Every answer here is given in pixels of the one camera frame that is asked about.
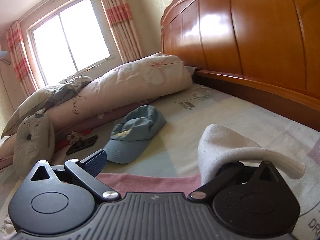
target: printed flower on bed sheet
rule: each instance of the printed flower on bed sheet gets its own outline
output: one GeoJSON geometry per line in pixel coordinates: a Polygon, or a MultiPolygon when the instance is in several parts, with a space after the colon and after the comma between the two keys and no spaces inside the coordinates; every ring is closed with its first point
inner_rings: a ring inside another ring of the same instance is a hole
{"type": "Polygon", "coordinates": [[[148,67],[146,67],[142,73],[142,77],[145,81],[153,85],[161,85],[165,82],[166,76],[163,71],[163,63],[165,59],[158,61],[149,60],[148,67]]]}

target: curtain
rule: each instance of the curtain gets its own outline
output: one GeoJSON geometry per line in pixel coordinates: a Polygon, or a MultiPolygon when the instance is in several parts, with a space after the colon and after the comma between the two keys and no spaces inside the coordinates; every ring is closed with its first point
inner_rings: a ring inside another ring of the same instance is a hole
{"type": "Polygon", "coordinates": [[[11,56],[11,64],[22,91],[26,98],[28,98],[33,92],[38,90],[38,86],[29,66],[18,21],[12,24],[10,30],[6,31],[5,36],[11,56]]]}
{"type": "Polygon", "coordinates": [[[142,58],[141,46],[126,0],[101,0],[124,63],[142,58]]]}

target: baseball cap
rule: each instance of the baseball cap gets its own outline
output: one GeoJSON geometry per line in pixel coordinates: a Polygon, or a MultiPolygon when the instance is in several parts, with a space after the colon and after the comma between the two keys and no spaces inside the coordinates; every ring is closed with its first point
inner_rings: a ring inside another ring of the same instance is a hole
{"type": "Polygon", "coordinates": [[[162,113],[152,105],[136,108],[117,124],[103,148],[108,161],[130,163],[140,156],[165,125],[162,113]]]}

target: yellow embroidery on cap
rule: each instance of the yellow embroidery on cap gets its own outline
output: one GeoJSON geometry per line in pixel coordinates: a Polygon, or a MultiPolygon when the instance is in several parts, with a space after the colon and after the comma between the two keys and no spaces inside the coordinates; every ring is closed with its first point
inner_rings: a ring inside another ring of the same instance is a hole
{"type": "Polygon", "coordinates": [[[123,132],[119,132],[119,133],[116,133],[114,134],[113,136],[123,136],[123,135],[128,135],[130,132],[131,132],[132,128],[130,128],[129,130],[127,131],[123,131],[123,132]]]}

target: headboard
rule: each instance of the headboard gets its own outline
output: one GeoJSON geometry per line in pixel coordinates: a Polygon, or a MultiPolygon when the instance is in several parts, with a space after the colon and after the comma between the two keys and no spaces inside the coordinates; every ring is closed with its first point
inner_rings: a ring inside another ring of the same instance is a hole
{"type": "Polygon", "coordinates": [[[196,82],[320,131],[320,0],[173,0],[161,28],[196,82]]]}

